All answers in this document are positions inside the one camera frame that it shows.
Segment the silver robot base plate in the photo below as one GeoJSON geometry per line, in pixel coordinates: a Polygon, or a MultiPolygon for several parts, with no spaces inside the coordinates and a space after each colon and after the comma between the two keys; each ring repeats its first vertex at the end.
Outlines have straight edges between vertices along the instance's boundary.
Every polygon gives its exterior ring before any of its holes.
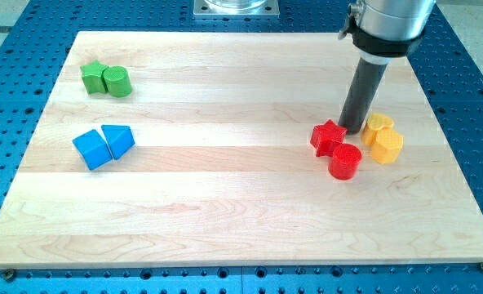
{"type": "Polygon", "coordinates": [[[278,0],[194,0],[198,19],[242,16],[279,16],[278,0]]]}

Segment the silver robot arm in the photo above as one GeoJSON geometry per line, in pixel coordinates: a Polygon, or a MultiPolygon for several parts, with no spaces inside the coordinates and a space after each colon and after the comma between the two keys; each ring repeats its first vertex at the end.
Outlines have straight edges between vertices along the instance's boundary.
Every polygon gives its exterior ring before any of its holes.
{"type": "Polygon", "coordinates": [[[387,65],[415,51],[435,4],[435,0],[356,0],[348,5],[338,39],[350,34],[363,60],[387,65]]]}

